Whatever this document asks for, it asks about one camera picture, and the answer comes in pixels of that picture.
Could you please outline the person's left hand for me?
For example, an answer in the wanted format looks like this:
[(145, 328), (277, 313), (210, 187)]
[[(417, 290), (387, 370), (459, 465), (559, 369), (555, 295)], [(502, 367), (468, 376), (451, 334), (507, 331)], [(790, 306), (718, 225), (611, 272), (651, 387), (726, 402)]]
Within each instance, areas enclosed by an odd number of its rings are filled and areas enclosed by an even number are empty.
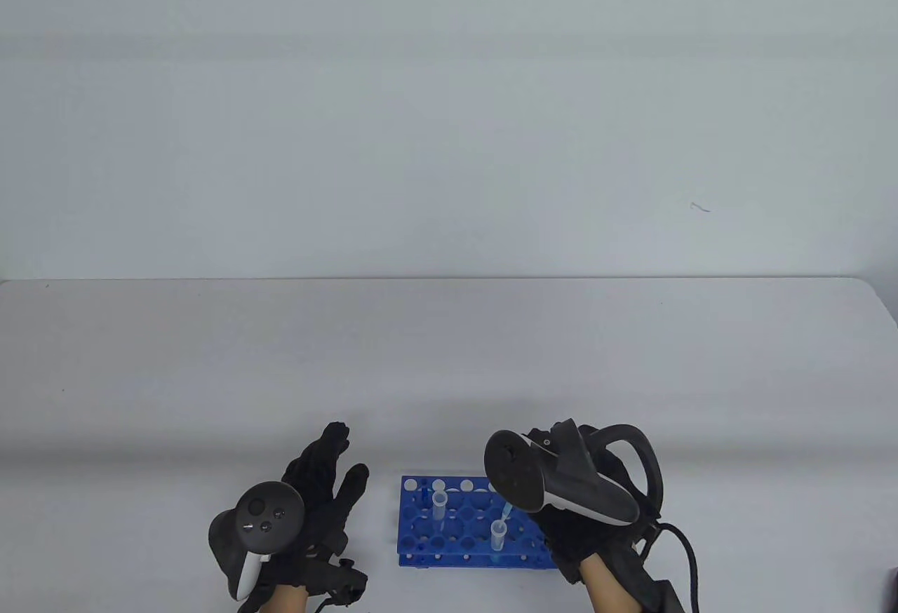
[(298, 536), (263, 565), (260, 586), (304, 587), (310, 595), (335, 594), (349, 599), (365, 588), (367, 577), (340, 558), (346, 548), (349, 514), (368, 485), (368, 466), (347, 470), (339, 487), (337, 463), (349, 449), (349, 427), (331, 422), (317, 440), (292, 460), (282, 482), (298, 491), (305, 517)]

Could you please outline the person's right hand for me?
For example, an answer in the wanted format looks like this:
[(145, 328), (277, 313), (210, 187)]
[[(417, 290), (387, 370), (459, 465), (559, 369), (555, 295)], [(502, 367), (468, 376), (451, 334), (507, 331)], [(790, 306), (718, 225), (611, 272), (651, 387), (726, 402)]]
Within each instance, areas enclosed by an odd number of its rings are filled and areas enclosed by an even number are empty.
[[(654, 449), (648, 437), (631, 424), (603, 429), (582, 424), (578, 431), (596, 471), (622, 485), (635, 499), (637, 520), (615, 527), (551, 505), (530, 517), (543, 532), (553, 562), (571, 584), (583, 581), (580, 565), (584, 559), (598, 556), (629, 595), (648, 607), (658, 607), (659, 584), (645, 571), (644, 556), (633, 548), (641, 540), (652, 543), (659, 532), (657, 521), (663, 507), (664, 486)], [(609, 451), (608, 446), (616, 442), (628, 443), (637, 452), (647, 476), (647, 491), (637, 488), (622, 460)]]

